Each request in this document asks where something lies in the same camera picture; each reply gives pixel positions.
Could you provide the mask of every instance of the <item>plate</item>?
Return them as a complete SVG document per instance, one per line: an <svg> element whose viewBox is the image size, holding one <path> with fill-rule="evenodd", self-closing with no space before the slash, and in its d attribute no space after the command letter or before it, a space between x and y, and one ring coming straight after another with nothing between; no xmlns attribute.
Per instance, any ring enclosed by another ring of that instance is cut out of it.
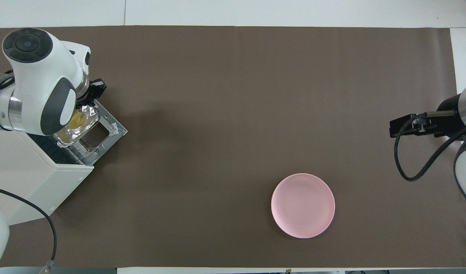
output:
<svg viewBox="0 0 466 274"><path fill-rule="evenodd" d="M324 232L334 211L331 189L311 174L290 175L273 191L273 218L280 229L296 238L311 238Z"/></svg>

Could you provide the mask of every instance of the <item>brown surface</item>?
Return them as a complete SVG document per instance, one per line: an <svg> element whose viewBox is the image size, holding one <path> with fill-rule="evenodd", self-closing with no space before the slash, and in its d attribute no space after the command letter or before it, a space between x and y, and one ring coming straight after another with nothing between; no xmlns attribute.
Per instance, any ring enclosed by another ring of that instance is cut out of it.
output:
<svg viewBox="0 0 466 274"><path fill-rule="evenodd" d="M409 183L388 134L455 94L448 29L46 30L92 49L100 102L129 131L52 215L56 265L466 267L455 147ZM408 172L442 141L404 139ZM270 213L275 186L299 172L336 199L311 239ZM14 225L0 265L40 266L50 247L44 220Z"/></svg>

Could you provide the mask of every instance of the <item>white tabletop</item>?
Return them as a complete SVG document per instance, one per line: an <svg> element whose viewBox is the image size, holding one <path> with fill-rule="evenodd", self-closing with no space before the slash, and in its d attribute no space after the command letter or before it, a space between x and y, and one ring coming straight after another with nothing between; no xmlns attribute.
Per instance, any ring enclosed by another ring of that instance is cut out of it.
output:
<svg viewBox="0 0 466 274"><path fill-rule="evenodd" d="M94 25L451 28L457 91L462 92L466 87L466 0L0 0L0 27ZM12 159L0 158L0 161L10 164ZM286 269L134 268L119 272L283 272Z"/></svg>

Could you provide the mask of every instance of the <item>brown table mat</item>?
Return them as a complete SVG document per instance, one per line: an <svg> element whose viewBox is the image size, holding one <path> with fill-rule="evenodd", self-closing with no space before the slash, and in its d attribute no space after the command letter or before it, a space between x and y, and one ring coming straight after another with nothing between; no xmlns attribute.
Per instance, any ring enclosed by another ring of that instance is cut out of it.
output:
<svg viewBox="0 0 466 274"><path fill-rule="evenodd" d="M457 147L410 183L388 134L456 94L448 29L45 29L91 48L100 102L129 131L52 214L56 265L466 267ZM409 174L442 142L402 139ZM311 239L270 212L275 186L300 172L336 200ZM51 243L44 220L13 225L0 265L42 265Z"/></svg>

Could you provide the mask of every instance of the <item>cable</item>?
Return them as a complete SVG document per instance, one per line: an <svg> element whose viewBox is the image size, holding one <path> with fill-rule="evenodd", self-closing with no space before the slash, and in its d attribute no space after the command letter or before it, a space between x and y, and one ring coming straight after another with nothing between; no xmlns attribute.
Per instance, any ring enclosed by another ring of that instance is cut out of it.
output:
<svg viewBox="0 0 466 274"><path fill-rule="evenodd" d="M33 204L32 202L16 195L16 194L13 194L11 192L8 192L6 190L3 190L3 189L0 189L0 193L1 194L5 194L5 195L8 195L12 198L15 198L19 201L22 201L24 202L25 204L35 208L36 210L38 210L38 212L42 213L42 215L47 219L47 221L49 222L49 225L50 225L50 228L52 229L52 235L54 236L54 248L52 249L52 256L50 257L50 260L54 260L55 258L55 253L57 251L57 234L55 232L55 227L54 227L54 223L52 222L52 220L50 220L50 217L49 215L47 215L47 213L45 213L45 211L43 211L40 207L38 207L37 205Z"/></svg>
<svg viewBox="0 0 466 274"><path fill-rule="evenodd" d="M426 162L426 164L422 167L422 169L419 171L419 173L417 173L414 177L409 177L405 174L405 172L403 171L402 167L400 166L400 161L398 160L398 142L400 141L400 137L402 136L402 132L405 131L405 129L412 123L414 122L415 120L419 119L419 118L423 118L427 115L427 113L423 113L423 114L419 114L419 115L416 115L412 118L410 118L407 122L405 122L405 124L400 128L400 130L398 131L397 133L397 138L395 139L395 145L393 146L393 155L395 157L395 164L397 165L397 169L398 169L398 172L400 172L400 175L402 175L402 177L409 181L409 182L414 182L415 180L419 179L420 177L422 177L422 175L424 175L424 173L426 173L426 171L429 169L429 167L431 167L431 165L434 163L434 161L436 160L436 158L438 158L439 155L441 155L441 153L450 145L452 144L454 141L456 141L457 139L459 139L459 137L462 137L463 135L466 134L466 128L462 129L462 130L459 130L458 132L456 132L452 137L450 137L446 142L444 142L444 144L442 144L435 152L434 154L429 158L429 160Z"/></svg>

